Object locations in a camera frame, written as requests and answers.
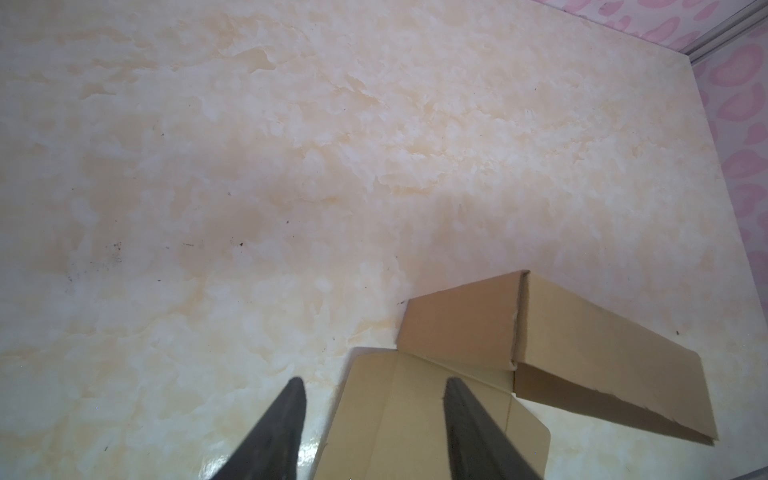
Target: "pink spotted fabric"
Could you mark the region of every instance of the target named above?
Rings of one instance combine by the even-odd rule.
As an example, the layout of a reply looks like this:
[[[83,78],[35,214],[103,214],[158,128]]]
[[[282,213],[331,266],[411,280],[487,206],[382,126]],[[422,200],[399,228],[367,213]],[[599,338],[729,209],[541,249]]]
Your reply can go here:
[[[694,76],[768,317],[768,25],[698,64]]]
[[[752,0],[535,0],[681,50]]]

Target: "beige marble tabletop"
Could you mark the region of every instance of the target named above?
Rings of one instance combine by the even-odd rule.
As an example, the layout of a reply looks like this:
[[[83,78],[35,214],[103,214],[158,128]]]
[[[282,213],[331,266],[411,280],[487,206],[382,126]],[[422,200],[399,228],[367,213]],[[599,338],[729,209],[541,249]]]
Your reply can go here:
[[[308,478],[403,300],[530,268],[701,354],[712,448],[526,402],[548,478],[768,464],[768,332],[687,59],[529,0],[0,6],[0,477]]]

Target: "white and pink wallpaper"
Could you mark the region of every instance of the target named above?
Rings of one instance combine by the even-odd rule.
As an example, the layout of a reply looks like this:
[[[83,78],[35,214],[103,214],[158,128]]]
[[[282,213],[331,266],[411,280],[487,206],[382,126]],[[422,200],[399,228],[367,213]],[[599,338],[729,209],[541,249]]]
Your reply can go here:
[[[768,314],[768,25],[694,67],[746,256]]]
[[[535,0],[681,50],[753,0]]]

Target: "cardboard box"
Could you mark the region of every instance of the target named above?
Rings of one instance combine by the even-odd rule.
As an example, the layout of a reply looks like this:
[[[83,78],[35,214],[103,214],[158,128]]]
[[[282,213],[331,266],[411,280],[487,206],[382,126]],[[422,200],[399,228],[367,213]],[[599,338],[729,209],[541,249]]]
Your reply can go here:
[[[393,350],[354,359],[315,480],[449,480],[442,396],[451,376],[465,381],[543,478],[549,430],[509,392]]]
[[[519,398],[717,439],[695,352],[528,271],[411,299],[397,348]]]

